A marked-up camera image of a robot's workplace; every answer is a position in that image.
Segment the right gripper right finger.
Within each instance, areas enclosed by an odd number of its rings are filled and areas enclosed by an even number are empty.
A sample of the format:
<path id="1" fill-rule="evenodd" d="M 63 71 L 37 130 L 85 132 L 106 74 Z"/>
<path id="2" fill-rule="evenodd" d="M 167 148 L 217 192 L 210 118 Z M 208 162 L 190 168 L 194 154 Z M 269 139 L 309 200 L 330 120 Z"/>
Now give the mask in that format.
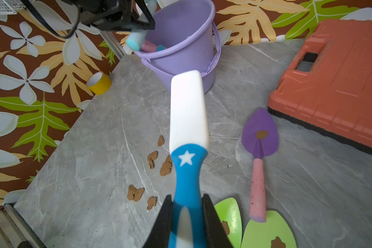
<path id="1" fill-rule="evenodd" d="M 202 197 L 205 233 L 208 248 L 232 248 L 225 230 L 220 222 L 211 198 L 208 194 Z"/>

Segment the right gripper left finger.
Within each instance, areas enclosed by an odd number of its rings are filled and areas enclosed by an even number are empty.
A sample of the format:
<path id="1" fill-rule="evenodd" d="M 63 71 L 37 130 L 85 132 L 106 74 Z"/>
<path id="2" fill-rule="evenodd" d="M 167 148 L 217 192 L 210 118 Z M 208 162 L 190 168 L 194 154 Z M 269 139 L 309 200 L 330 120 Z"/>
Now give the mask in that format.
<path id="1" fill-rule="evenodd" d="M 172 217 L 172 196 L 167 195 L 143 248 L 168 248 Z"/>

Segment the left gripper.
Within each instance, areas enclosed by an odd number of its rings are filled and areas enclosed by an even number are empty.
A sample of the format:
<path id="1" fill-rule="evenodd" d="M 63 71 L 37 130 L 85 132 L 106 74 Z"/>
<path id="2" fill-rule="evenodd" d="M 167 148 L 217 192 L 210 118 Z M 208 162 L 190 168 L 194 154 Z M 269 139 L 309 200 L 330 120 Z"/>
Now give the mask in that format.
<path id="1" fill-rule="evenodd" d="M 133 1 L 141 13 L 132 10 L 132 1 L 64 1 L 80 8 L 80 22 L 101 31 L 154 30 L 156 1 Z"/>

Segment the light blue round trowel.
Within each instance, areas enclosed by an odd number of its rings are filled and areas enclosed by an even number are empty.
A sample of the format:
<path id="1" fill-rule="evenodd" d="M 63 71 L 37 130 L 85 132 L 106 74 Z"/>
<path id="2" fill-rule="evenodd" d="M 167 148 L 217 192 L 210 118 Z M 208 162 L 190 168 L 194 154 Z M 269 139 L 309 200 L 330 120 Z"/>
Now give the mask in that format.
<path id="1" fill-rule="evenodd" d="M 163 51 L 163 50 L 165 50 L 165 47 L 163 45 L 158 45 L 156 47 L 156 52 Z"/>

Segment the white brush blue handle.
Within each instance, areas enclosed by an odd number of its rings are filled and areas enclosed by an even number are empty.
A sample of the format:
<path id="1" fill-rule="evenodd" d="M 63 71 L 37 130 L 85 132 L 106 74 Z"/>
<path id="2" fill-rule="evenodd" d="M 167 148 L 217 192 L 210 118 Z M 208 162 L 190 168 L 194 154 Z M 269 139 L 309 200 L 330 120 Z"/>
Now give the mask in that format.
<path id="1" fill-rule="evenodd" d="M 170 248 L 207 247 L 199 176 L 209 134 L 202 77 L 192 70 L 171 82 L 169 151 L 176 171 Z"/>

